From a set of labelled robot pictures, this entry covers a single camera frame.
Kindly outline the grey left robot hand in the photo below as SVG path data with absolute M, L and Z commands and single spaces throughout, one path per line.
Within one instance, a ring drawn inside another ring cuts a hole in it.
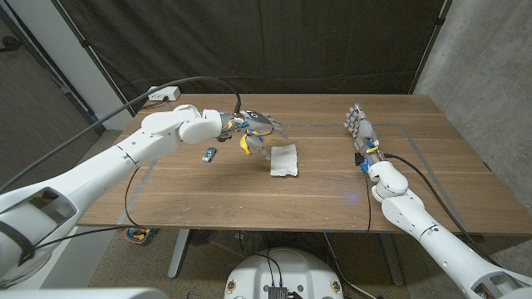
M 219 113 L 222 127 L 221 133 L 216 137 L 218 142 L 224 142 L 232 138 L 234 132 L 244 135 L 240 139 L 240 147 L 250 154 L 249 148 L 256 149 L 266 160 L 271 160 L 266 149 L 263 136 L 278 133 L 285 139 L 288 134 L 281 123 L 275 120 L 270 114 L 259 113 L 254 110 L 241 110 L 238 113 Z

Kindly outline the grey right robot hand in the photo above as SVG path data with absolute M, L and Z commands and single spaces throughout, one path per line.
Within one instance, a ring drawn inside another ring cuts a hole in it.
M 352 135 L 357 165 L 361 165 L 363 161 L 369 165 L 382 161 L 377 133 L 358 103 L 349 108 L 343 126 Z

